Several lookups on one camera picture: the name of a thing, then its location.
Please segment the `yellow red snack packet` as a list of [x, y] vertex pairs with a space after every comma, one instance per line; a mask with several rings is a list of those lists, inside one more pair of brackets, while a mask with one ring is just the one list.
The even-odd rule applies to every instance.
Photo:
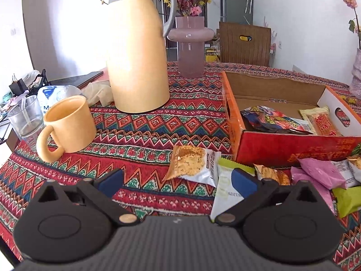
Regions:
[[303, 120], [311, 125], [311, 131], [319, 136], [342, 136], [330, 119], [328, 106], [299, 110]]

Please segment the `dried pink roses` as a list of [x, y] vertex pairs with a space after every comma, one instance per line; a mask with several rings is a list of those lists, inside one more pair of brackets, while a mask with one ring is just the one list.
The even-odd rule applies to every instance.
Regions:
[[348, 25], [349, 25], [349, 30], [352, 33], [355, 33], [357, 35], [358, 46], [360, 48], [361, 47], [361, 44], [360, 44], [360, 21], [359, 21], [358, 14], [357, 14], [357, 7], [358, 7], [357, 0], [343, 0], [343, 2], [350, 9], [352, 9], [352, 11], [354, 13], [354, 18], [350, 19], [350, 21], [348, 22]]

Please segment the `large colourful chip bag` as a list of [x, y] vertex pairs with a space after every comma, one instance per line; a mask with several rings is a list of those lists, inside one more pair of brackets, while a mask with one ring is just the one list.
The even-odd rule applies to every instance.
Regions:
[[240, 111], [242, 119], [255, 131], [264, 133], [312, 135], [309, 126], [267, 106], [252, 106]]

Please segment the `cracker snack packet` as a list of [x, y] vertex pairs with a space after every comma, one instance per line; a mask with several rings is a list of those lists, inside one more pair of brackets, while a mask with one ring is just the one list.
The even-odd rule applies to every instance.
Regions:
[[174, 146], [168, 172], [163, 181], [181, 178], [206, 184], [218, 184], [218, 161], [221, 152], [190, 145]]

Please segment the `yellow ceramic mug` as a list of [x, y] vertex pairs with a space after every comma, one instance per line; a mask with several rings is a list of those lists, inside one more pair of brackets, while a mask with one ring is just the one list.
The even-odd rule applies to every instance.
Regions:
[[64, 153], [86, 148], [97, 130], [86, 97], [71, 96], [54, 104], [44, 115], [45, 128], [37, 137], [38, 156], [53, 163]]

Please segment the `grey refrigerator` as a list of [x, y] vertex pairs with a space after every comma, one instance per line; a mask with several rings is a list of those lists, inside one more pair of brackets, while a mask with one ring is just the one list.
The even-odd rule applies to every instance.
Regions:
[[221, 0], [221, 22], [253, 24], [253, 0]]

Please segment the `orange cardboard snack box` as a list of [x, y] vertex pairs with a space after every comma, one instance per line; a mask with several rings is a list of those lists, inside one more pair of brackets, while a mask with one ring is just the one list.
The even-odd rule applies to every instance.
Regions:
[[290, 167], [299, 159], [339, 161], [360, 148], [360, 116], [329, 86], [222, 73], [233, 159]]

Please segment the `textured pink ceramic vase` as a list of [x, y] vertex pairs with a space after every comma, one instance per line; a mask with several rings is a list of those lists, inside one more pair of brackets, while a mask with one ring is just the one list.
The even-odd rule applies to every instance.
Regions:
[[356, 98], [361, 99], [361, 49], [357, 50], [351, 73], [352, 81], [349, 86], [349, 91], [356, 96]]

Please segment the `white blue plastic bag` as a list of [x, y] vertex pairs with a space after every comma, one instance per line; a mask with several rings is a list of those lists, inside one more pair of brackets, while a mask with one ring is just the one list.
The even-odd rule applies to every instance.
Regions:
[[81, 96], [82, 92], [79, 88], [66, 86], [44, 86], [37, 92], [37, 100], [43, 115], [57, 102], [71, 96]]

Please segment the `green snack packet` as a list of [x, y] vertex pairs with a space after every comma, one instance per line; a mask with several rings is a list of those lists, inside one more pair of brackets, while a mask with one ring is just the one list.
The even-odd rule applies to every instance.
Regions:
[[340, 218], [360, 210], [361, 186], [348, 189], [334, 188], [332, 191], [337, 200], [338, 216]]

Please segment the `white printed snack packet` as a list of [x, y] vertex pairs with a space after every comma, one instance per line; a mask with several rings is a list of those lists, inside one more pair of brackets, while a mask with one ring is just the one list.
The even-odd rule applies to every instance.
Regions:
[[244, 197], [236, 190], [235, 178], [237, 172], [234, 168], [218, 165], [218, 185], [210, 214], [210, 220], [215, 221], [216, 217], [241, 202]]

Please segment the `brown wooden chair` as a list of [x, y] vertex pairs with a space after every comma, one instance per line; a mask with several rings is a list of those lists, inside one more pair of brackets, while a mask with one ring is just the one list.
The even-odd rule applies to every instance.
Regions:
[[220, 61], [269, 66], [271, 28], [220, 22]]

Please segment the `clear drinking glass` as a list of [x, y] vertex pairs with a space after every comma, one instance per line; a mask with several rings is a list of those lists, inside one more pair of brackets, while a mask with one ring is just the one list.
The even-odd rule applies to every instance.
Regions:
[[23, 97], [7, 114], [16, 135], [32, 151], [36, 151], [37, 138], [45, 128], [44, 115], [37, 96]]

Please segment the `pink glass vase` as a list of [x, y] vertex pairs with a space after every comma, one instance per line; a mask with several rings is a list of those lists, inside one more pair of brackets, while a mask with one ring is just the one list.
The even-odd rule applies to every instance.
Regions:
[[167, 38], [177, 43], [178, 71], [182, 77], [198, 78], [204, 73], [205, 42], [214, 31], [205, 27], [203, 16], [177, 16], [176, 27]]

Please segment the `pink snack packet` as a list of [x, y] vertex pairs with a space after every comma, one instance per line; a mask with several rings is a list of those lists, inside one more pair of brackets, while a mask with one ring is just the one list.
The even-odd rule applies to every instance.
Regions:
[[331, 161], [312, 158], [299, 159], [301, 168], [291, 168], [292, 183], [300, 180], [310, 182], [321, 195], [332, 213], [335, 213], [330, 190], [334, 188], [347, 189], [346, 180], [339, 169]]

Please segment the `patterned red tablecloth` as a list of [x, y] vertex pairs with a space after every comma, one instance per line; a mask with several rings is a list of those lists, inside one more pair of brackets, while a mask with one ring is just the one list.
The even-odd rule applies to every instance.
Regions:
[[227, 159], [233, 156], [222, 98], [223, 71], [326, 84], [355, 112], [360, 111], [360, 100], [351, 95], [347, 85], [330, 79], [235, 63], [208, 63], [202, 77], [186, 79], [177, 74], [177, 64], [170, 62], [168, 103], [136, 115], [121, 113], [114, 105], [94, 105], [90, 110], [97, 135], [86, 149], [45, 163], [26, 143], [15, 146], [1, 166], [1, 254], [11, 264], [20, 262], [12, 232], [48, 179], [72, 185], [119, 168], [124, 175], [113, 199], [137, 216], [209, 214], [215, 196], [212, 187], [185, 180], [164, 181], [163, 177], [178, 144], [219, 151]]

